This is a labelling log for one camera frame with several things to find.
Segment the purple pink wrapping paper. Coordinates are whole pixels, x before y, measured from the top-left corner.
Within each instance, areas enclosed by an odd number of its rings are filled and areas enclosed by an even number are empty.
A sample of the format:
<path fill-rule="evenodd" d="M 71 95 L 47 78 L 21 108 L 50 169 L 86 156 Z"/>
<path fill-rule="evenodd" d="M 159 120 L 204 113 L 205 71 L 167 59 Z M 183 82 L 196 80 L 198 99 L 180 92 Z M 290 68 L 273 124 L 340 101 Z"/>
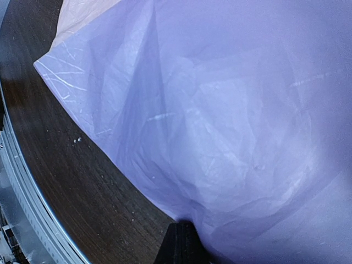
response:
<path fill-rule="evenodd" d="M 351 263 L 351 1 L 64 1 L 34 66 L 222 260 Z"/>

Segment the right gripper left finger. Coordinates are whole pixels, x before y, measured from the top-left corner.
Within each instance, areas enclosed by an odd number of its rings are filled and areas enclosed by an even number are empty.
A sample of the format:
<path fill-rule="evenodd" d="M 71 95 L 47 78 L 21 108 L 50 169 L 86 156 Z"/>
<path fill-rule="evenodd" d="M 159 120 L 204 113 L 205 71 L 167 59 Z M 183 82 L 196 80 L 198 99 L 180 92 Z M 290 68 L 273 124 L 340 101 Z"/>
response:
<path fill-rule="evenodd" d="M 155 264 L 176 264 L 179 263 L 178 225 L 172 223 L 168 226 L 160 249 L 155 258 Z"/>

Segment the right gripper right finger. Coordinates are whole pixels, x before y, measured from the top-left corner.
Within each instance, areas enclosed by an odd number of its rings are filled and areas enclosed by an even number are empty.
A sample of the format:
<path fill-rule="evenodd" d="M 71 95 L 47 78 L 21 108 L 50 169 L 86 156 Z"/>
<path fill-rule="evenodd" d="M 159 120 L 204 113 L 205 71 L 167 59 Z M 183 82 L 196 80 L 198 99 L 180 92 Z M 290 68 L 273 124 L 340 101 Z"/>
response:
<path fill-rule="evenodd" d="M 210 256 L 191 222 L 177 224 L 177 263 L 209 263 Z"/>

